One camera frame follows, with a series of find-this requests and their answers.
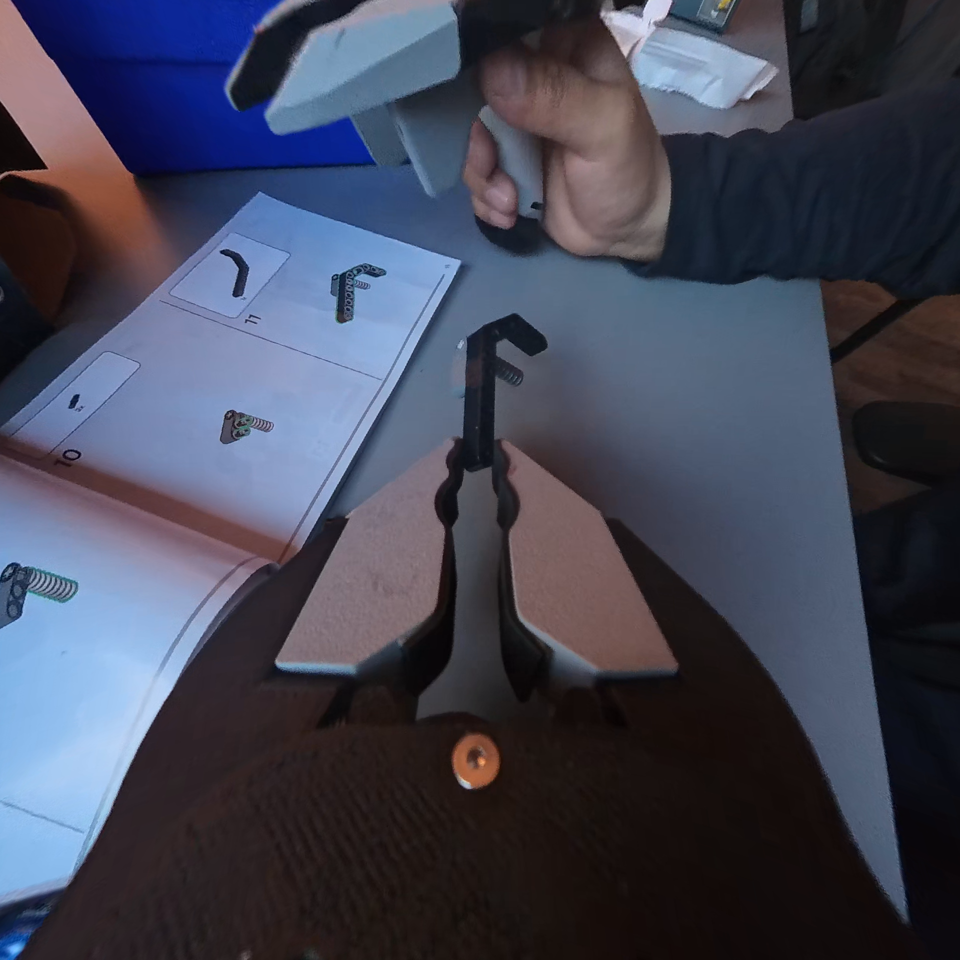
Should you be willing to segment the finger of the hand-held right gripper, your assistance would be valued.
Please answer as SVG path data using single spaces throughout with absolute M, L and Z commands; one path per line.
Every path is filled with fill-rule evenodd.
M 348 118 L 377 164 L 409 160 L 437 197 L 460 178 L 482 96 L 452 2 L 281 2 L 226 81 L 279 136 Z

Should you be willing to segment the white crumpled paper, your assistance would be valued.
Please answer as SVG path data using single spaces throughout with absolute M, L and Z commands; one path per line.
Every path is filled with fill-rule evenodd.
M 765 90 L 779 74 L 773 63 L 731 47 L 720 34 L 672 17 L 672 1 L 615 8 L 602 19 L 642 89 L 681 94 L 717 111 Z

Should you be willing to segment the dark bag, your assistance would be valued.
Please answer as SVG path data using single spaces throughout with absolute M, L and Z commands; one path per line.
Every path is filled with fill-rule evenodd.
M 958 78 L 957 1 L 784 1 L 782 6 L 797 119 Z

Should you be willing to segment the black office chair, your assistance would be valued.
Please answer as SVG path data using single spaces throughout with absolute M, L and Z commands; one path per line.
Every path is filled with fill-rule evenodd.
M 832 366 L 856 512 L 958 474 L 958 303 L 927 299 Z

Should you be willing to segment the black bent lego beam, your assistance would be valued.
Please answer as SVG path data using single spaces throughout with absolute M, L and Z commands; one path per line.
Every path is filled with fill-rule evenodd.
M 463 400 L 461 463 L 469 473 L 486 470 L 495 458 L 496 391 L 502 382 L 495 363 L 501 342 L 526 356 L 548 347 L 546 337 L 517 313 L 490 321 L 457 343 L 451 383 L 455 397 Z

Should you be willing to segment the dark object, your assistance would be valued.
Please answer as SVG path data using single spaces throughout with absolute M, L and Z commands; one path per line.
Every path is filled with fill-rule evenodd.
M 55 332 L 76 258 L 62 193 L 20 172 L 2 174 L 2 379 Z

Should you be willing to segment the blue printed bag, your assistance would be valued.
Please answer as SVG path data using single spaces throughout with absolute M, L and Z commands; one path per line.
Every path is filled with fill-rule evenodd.
M 40 888 L 1 904 L 1 959 L 17 959 L 66 892 Z

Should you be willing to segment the white instruction booklet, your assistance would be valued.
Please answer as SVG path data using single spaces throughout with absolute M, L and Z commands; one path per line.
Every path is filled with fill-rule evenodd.
M 178 678 L 305 544 L 460 266 L 252 198 L 2 425 L 2 907 L 71 881 Z

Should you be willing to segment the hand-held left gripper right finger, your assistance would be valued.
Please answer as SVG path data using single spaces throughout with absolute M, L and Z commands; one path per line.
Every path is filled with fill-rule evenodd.
M 526 703 L 673 682 L 679 663 L 600 510 L 507 440 L 491 480 L 500 652 Z

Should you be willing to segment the small teal box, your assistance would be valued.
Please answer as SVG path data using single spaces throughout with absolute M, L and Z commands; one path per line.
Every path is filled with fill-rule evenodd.
M 672 1 L 669 15 L 722 35 L 729 27 L 740 1 Z

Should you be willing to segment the blue box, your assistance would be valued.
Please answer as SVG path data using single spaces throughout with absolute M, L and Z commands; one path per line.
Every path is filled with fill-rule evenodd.
M 276 1 L 15 1 L 137 175 L 370 165 L 351 121 L 277 136 L 225 84 Z

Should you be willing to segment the person's right hand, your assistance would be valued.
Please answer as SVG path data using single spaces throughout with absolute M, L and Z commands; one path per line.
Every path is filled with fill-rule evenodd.
M 499 49 L 479 64 L 486 104 L 542 145 L 546 234 L 583 258 L 657 260 L 671 176 L 642 92 L 599 17 L 544 30 L 539 47 Z

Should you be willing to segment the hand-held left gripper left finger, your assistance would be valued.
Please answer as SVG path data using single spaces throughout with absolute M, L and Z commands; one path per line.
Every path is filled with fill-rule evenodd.
M 278 670 L 423 693 L 452 651 L 460 441 L 446 439 L 344 526 L 275 660 Z

